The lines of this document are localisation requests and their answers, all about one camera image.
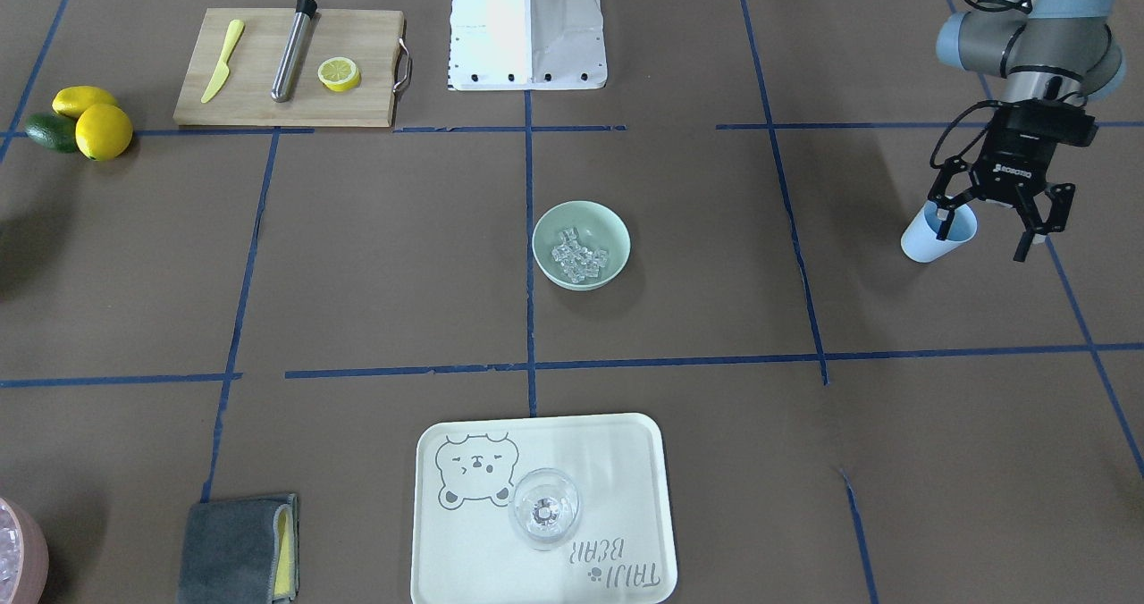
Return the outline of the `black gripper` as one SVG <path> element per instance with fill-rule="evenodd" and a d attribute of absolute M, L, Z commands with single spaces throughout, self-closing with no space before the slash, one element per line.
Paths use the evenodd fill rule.
<path fill-rule="evenodd" d="M 930 156 L 931 168 L 938 172 L 928 194 L 935 205 L 935 237 L 966 240 L 967 214 L 962 206 L 972 200 L 1009 206 L 1024 224 L 1012 257 L 1022 263 L 1033 246 L 1046 241 L 1047 230 L 1063 230 L 1068 223 L 1077 188 L 1047 180 L 1056 148 L 1090 148 L 1098 124 L 1085 108 L 1058 100 L 984 100 L 961 111 L 944 135 L 979 110 L 990 110 L 992 116 L 980 135 L 968 144 L 980 148 L 972 162 L 966 160 L 964 152 L 943 162 L 937 161 L 938 154 Z"/>

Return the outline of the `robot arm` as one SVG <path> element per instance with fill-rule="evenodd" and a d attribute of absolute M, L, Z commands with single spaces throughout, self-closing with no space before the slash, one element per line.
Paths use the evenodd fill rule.
<path fill-rule="evenodd" d="M 1086 108 L 1123 84 L 1126 59 L 1109 26 L 1115 0 L 967 0 L 944 22 L 935 51 L 945 65 L 1004 79 L 999 100 L 983 100 L 988 124 L 964 153 L 939 159 L 927 199 L 936 237 L 946 240 L 959 212 L 980 200 L 1009 206 L 1022 221 L 1014 261 L 1047 235 L 1066 229 L 1077 188 L 1047 180 L 1056 148 L 1090 148 L 1098 121 Z"/>

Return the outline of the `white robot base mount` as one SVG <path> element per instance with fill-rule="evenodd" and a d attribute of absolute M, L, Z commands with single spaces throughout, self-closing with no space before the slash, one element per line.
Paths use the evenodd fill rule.
<path fill-rule="evenodd" d="M 601 0 L 450 1 L 450 90 L 593 90 L 607 81 Z"/>

